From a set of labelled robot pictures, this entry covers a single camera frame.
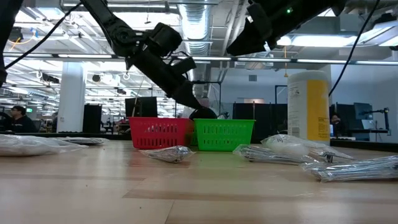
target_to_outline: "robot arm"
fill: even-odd
[[[0,49],[4,49],[7,34],[11,32],[15,16],[23,0],[1,0],[0,9]],[[166,92],[167,97],[175,99],[191,108],[200,109],[201,105],[192,93],[193,84],[182,74],[196,67],[191,57],[171,65],[162,57],[171,54],[181,44],[180,34],[171,27],[158,23],[154,30],[138,31],[130,28],[117,18],[107,7],[106,0],[80,0],[100,25],[106,40],[114,53],[124,57],[126,68],[135,65],[156,85]],[[264,51],[267,42],[270,48],[276,41],[293,29],[300,27],[319,13],[333,8],[339,14],[347,0],[249,0],[244,30],[227,48],[231,55],[243,55]],[[0,55],[0,86],[6,81],[7,73]]]
[[[1,24],[9,28],[5,29],[7,31],[5,33],[9,34],[22,1],[3,1],[6,1],[6,5],[10,5],[8,11],[0,11]],[[158,23],[154,30],[145,32],[133,30],[109,10],[104,0],[81,0],[81,3],[101,27],[114,53],[125,58],[127,70],[135,65],[165,91],[167,97],[191,108],[202,107],[192,93],[192,82],[183,76],[184,73],[196,68],[193,59],[188,57],[174,65],[166,64],[162,60],[162,57],[171,54],[181,44],[182,38],[177,31],[162,23]],[[1,38],[0,47],[4,49],[8,36],[4,35]],[[6,81],[6,75],[4,64],[0,65],[1,84]]]

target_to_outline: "yellow label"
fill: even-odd
[[[325,80],[307,81],[307,139],[329,141],[329,96]]]

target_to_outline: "bagged item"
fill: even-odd
[[[194,155],[194,152],[186,146],[173,146],[165,149],[140,150],[140,152],[150,158],[160,161],[179,163],[185,158]]]
[[[40,156],[87,148],[57,139],[0,134],[0,156]]]
[[[351,161],[338,165],[325,162],[302,164],[301,167],[321,182],[398,178],[398,156]]]
[[[248,159],[250,162],[272,162],[278,164],[299,165],[304,162],[318,162],[309,156],[297,156],[289,154],[276,153],[263,147],[242,144],[239,145],[233,154]]]
[[[66,141],[75,144],[81,144],[85,146],[96,146],[99,144],[104,144],[108,142],[108,139],[105,138],[79,138],[79,137],[66,137],[66,138],[53,138],[61,141]]]
[[[325,144],[300,139],[287,134],[276,134],[261,141],[265,148],[275,153],[295,157],[310,156],[317,161],[332,162],[333,158],[353,159]]]

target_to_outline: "white bottle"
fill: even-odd
[[[330,144],[328,86],[328,77],[323,71],[306,71],[289,76],[289,135]]]

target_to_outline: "computer screen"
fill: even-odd
[[[365,112],[372,111],[372,105],[369,103],[354,103],[355,119],[373,119],[373,114]]]
[[[126,102],[126,117],[132,116],[132,111],[134,105],[136,105],[136,110],[134,111],[134,116],[156,118],[157,117],[157,100],[156,97],[139,97],[125,99]]]

